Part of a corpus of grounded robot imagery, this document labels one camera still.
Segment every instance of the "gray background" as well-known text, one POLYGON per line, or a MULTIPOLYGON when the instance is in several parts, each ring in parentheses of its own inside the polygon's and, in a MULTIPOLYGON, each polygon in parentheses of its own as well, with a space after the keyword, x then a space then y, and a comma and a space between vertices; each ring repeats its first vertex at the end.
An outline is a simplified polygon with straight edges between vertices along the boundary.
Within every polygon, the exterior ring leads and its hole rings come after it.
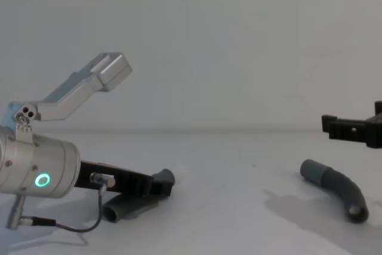
POLYGON ((380 96, 381 0, 0 0, 0 111, 102 51, 133 74, 55 131, 320 129, 380 96))

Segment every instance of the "black mount bracket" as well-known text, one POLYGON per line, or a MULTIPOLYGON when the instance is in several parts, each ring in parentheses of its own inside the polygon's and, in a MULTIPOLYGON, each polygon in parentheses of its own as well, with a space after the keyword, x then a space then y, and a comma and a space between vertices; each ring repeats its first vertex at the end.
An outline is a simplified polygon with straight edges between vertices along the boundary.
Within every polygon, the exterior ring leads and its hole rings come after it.
POLYGON ((369 148, 382 148, 382 101, 375 102, 375 116, 364 121, 322 116, 322 131, 330 139, 366 143, 369 148))

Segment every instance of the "cable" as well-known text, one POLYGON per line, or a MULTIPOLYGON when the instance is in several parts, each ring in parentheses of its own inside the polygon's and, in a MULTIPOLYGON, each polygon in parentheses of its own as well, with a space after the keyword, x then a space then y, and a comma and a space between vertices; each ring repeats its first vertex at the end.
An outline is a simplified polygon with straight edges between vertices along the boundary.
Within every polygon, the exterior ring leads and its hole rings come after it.
POLYGON ((67 230, 67 231, 76 232, 76 233, 87 233, 87 232, 90 232, 90 231, 92 231, 98 227, 98 225, 101 223, 102 215, 103 215, 103 212, 102 212, 102 195, 98 195, 98 219, 92 227, 89 227, 86 229, 76 229, 76 228, 68 227, 65 225, 61 225, 59 223, 56 223, 56 227, 67 230))

